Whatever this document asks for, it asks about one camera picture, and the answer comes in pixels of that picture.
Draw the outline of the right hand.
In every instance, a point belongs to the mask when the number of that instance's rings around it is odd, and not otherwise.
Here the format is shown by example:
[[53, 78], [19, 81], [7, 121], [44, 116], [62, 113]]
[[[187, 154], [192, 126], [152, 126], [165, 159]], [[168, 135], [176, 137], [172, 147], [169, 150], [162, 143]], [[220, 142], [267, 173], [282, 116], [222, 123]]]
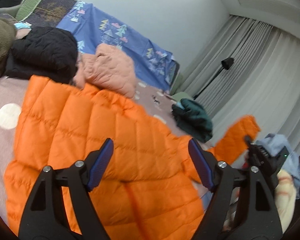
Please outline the right hand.
[[279, 214], [282, 232], [288, 229], [294, 214], [296, 201], [296, 188], [293, 177], [281, 169], [278, 174], [278, 185], [275, 188], [275, 205]]

